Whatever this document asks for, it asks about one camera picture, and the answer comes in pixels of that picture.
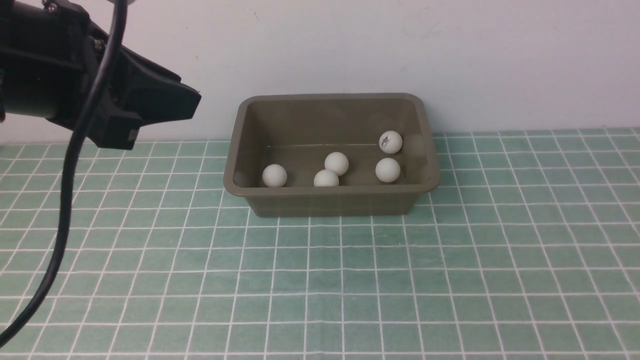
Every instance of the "white ball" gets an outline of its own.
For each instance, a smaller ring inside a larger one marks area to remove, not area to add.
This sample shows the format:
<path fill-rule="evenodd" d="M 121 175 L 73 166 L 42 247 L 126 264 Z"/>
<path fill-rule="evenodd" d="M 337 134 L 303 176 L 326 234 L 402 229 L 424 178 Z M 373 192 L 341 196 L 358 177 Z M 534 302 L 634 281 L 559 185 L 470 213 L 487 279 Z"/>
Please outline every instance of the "white ball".
<path fill-rule="evenodd" d="M 376 165 L 376 176 L 383 183 L 393 183 L 400 176 L 400 164 L 392 158 L 384 158 Z"/>
<path fill-rule="evenodd" d="M 278 164 L 271 164 L 262 171 L 262 182 L 270 188 L 280 188 L 287 182 L 287 171 Z"/>
<path fill-rule="evenodd" d="M 324 159 L 324 168 L 342 176 L 349 168 L 349 159 L 341 152 L 332 152 Z"/>
<path fill-rule="evenodd" d="M 402 149 L 402 136 L 393 130 L 386 131 L 378 140 L 380 149 L 387 154 L 395 154 Z"/>
<path fill-rule="evenodd" d="M 314 186 L 338 186 L 338 175 L 331 170 L 320 170 L 314 177 Z"/>

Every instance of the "cutting mat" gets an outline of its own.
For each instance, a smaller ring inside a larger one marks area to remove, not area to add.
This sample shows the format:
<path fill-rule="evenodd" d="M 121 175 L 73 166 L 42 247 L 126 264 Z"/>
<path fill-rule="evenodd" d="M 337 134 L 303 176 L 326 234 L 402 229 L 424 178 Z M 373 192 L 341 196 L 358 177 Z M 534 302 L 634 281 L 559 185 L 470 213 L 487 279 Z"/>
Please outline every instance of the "cutting mat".
<path fill-rule="evenodd" d="M 227 142 L 87 145 L 49 298 L 0 359 L 640 359 L 640 129 L 436 134 L 403 217 L 257 218 Z M 0 148 L 0 327 L 64 145 Z"/>

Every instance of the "white wall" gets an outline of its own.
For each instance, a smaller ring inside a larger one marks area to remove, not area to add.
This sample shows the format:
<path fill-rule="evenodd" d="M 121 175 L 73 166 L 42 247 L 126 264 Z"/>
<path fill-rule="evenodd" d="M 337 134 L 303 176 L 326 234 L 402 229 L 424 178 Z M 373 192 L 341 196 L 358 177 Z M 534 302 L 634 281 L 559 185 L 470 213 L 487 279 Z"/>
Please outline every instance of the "white wall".
<path fill-rule="evenodd" d="M 109 2 L 77 2 L 109 28 Z M 323 92 L 413 93 L 437 131 L 631 126 L 638 19 L 638 0 L 138 0 L 125 44 L 203 95 L 142 139 L 226 139 L 247 97 Z M 0 142 L 67 138 L 0 126 Z"/>

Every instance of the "plastic tray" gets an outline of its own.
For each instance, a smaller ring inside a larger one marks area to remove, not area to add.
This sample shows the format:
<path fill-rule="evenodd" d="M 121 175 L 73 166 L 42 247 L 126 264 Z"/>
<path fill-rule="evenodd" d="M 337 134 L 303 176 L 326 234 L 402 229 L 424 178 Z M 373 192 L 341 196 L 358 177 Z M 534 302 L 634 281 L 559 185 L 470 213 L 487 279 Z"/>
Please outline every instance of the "plastic tray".
<path fill-rule="evenodd" d="M 395 130 L 403 148 L 394 155 L 378 147 Z M 349 170 L 340 186 L 316 188 L 325 157 L 340 151 Z M 384 184 L 377 162 L 396 159 L 400 178 Z M 287 171 L 282 188 L 267 188 L 262 170 L 277 163 Z M 258 96 L 239 107 L 224 184 L 244 197 L 259 217 L 400 215 L 421 193 L 440 182 L 431 128 L 422 101 L 410 94 L 320 94 Z"/>

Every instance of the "metal screw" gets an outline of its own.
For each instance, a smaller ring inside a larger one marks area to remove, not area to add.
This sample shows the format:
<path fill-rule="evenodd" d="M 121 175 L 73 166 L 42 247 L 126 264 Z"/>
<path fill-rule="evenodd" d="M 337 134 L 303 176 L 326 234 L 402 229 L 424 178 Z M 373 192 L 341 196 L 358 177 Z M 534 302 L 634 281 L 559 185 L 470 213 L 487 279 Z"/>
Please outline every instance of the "metal screw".
<path fill-rule="evenodd" d="M 93 39 L 93 50 L 97 53 L 101 53 L 104 50 L 104 42 L 96 38 Z"/>

